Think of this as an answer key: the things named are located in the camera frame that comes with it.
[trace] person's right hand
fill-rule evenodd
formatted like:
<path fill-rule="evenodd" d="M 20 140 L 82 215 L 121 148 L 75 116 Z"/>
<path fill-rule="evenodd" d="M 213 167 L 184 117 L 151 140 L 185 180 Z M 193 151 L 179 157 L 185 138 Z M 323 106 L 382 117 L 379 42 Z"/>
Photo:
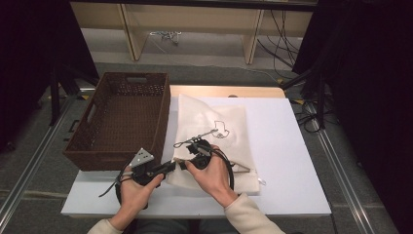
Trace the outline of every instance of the person's right hand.
<path fill-rule="evenodd" d="M 219 149 L 216 145 L 212 145 L 212 148 Z M 197 169 L 189 161 L 185 161 L 185 165 L 201 188 L 222 207 L 228 207 L 238 198 L 237 193 L 230 188 L 225 162 L 216 154 L 212 153 L 208 166 L 203 170 Z"/>

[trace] basket handle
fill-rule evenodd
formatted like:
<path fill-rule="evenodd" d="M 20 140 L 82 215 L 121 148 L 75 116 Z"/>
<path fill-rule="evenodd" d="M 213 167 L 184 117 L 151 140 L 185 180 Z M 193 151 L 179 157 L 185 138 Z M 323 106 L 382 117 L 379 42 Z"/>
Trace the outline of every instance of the basket handle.
<path fill-rule="evenodd" d="M 97 105 L 92 102 L 89 106 L 88 109 L 85 112 L 85 116 L 86 116 L 86 122 L 88 124 L 90 124 L 92 122 L 92 119 L 94 118 L 94 114 L 96 113 L 97 110 Z"/>
<path fill-rule="evenodd" d="M 75 126 L 76 126 L 77 123 L 79 123 L 79 120 L 73 120 L 73 123 L 72 123 L 72 125 L 70 126 L 70 129 L 69 129 L 69 133 L 74 133 L 75 132 Z"/>
<path fill-rule="evenodd" d="M 127 82 L 132 83 L 132 84 L 147 84 L 148 79 L 143 76 L 127 76 L 125 77 Z"/>

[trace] metal rail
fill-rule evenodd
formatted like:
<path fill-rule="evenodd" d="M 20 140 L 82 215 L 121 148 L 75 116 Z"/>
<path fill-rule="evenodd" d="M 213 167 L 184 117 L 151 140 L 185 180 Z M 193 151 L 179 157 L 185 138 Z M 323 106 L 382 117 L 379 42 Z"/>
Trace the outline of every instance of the metal rail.
<path fill-rule="evenodd" d="M 309 105 L 309 111 L 314 114 L 316 113 L 316 109 L 312 104 Z M 319 123 L 317 122 L 317 120 L 313 121 L 313 125 L 316 129 L 319 128 Z M 337 178 L 337 181 L 341 187 L 349 208 L 353 213 L 353 217 L 355 218 L 360 233 L 374 234 L 375 231 L 368 218 L 367 212 L 362 206 L 361 201 L 359 200 L 357 193 L 346 174 L 346 170 L 343 168 L 343 165 L 341 164 L 341 161 L 336 151 L 334 150 L 334 147 L 325 129 L 319 130 L 319 141 L 321 142 L 328 162 L 330 163 L 330 166 Z"/>
<path fill-rule="evenodd" d="M 6 228 L 6 225 L 10 221 L 13 213 L 19 205 L 21 197 L 24 194 L 25 189 L 27 188 L 30 181 L 35 176 L 38 171 L 40 164 L 43 162 L 46 153 L 48 152 L 52 142 L 55 139 L 56 133 L 60 129 L 60 125 L 64 116 L 66 115 L 70 105 L 74 102 L 75 97 L 68 97 L 64 102 L 62 107 L 62 113 L 60 117 L 56 120 L 56 123 L 53 126 L 50 126 L 45 136 L 43 137 L 41 143 L 37 147 L 24 171 L 21 173 L 18 182 L 14 188 L 10 191 L 8 197 L 6 198 L 3 206 L 0 210 L 0 233 Z"/>

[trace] hand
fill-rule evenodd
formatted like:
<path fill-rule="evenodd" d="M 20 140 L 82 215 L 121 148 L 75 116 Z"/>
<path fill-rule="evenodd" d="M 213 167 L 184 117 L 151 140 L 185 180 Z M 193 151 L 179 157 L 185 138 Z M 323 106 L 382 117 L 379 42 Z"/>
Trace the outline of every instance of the hand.
<path fill-rule="evenodd" d="M 185 161 L 185 165 L 201 188 L 222 207 L 228 207 L 238 198 L 237 193 L 230 188 L 225 162 L 216 154 L 212 153 L 208 166 L 203 170 L 198 170 L 189 161 Z"/>
<path fill-rule="evenodd" d="M 131 167 L 126 167 L 125 172 L 130 172 Z M 131 177 L 123 176 L 121 180 Z M 124 230 L 136 215 L 145 208 L 153 190 L 161 183 L 164 175 L 157 175 L 146 186 L 136 183 L 133 179 L 128 179 L 121 184 L 122 205 L 119 211 L 109 220 L 116 229 Z"/>

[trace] forearm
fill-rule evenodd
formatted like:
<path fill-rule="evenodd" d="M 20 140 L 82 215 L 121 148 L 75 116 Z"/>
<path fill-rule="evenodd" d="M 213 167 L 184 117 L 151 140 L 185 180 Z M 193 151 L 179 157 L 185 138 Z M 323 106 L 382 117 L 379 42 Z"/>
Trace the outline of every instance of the forearm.
<path fill-rule="evenodd" d="M 238 198 L 238 194 L 231 189 L 217 190 L 210 195 L 221 205 L 223 208 L 231 205 Z"/>
<path fill-rule="evenodd" d="M 121 209 L 109 219 L 110 224 L 117 230 L 124 230 L 136 217 L 138 211 L 134 207 L 122 206 Z"/>
<path fill-rule="evenodd" d="M 275 223 L 259 211 L 256 204 L 245 194 L 225 208 L 225 215 L 231 224 L 243 234 L 283 233 Z"/>

